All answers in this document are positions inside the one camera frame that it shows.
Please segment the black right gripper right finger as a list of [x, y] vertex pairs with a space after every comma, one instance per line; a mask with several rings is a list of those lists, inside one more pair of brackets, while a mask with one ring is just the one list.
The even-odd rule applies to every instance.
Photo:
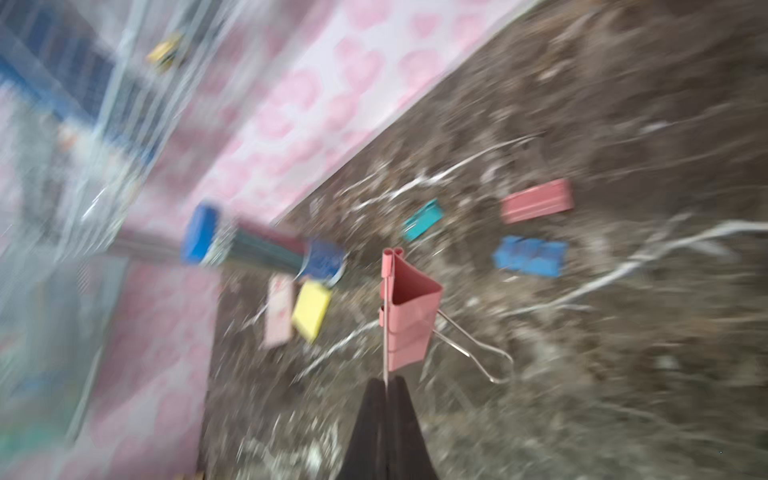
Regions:
[[386, 408], [386, 478], [438, 480], [403, 377], [389, 381]]

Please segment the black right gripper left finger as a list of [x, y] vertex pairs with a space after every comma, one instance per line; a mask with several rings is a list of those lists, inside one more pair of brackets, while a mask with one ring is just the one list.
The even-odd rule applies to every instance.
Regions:
[[384, 382], [380, 379], [369, 380], [337, 480], [387, 478], [386, 399]]

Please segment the teal binder clip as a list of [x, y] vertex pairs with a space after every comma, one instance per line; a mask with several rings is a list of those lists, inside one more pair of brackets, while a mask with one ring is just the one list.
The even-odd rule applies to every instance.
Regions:
[[444, 212], [438, 201], [436, 199], [429, 201], [404, 222], [403, 238], [406, 241], [417, 239], [438, 223], [443, 216]]

